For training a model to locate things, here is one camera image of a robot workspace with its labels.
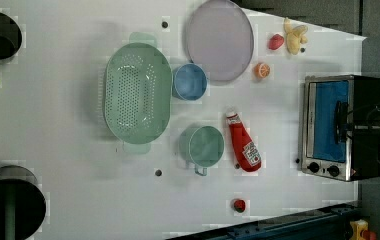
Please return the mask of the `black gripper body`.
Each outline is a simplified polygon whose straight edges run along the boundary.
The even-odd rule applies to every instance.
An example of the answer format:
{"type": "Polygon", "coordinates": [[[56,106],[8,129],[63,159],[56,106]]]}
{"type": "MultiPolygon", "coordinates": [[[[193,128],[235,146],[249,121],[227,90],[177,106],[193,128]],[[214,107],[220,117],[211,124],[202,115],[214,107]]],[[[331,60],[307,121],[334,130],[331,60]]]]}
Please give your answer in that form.
{"type": "Polygon", "coordinates": [[[380,104],[364,105],[353,110],[344,104],[344,138],[352,139],[354,133],[380,136],[380,104]],[[360,120],[350,122],[348,118],[358,114],[360,120]]]}

